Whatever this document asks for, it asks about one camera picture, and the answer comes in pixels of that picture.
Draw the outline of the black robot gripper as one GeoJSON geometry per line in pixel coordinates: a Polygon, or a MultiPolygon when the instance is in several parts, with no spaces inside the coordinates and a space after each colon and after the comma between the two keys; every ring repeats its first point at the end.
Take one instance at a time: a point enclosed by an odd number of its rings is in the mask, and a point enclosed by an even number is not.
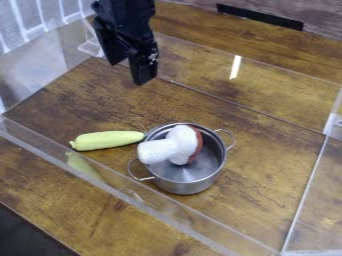
{"type": "Polygon", "coordinates": [[[159,49],[150,28],[155,0],[95,0],[91,8],[96,14],[93,29],[110,64],[128,58],[134,83],[146,84],[158,75],[159,49]]]}

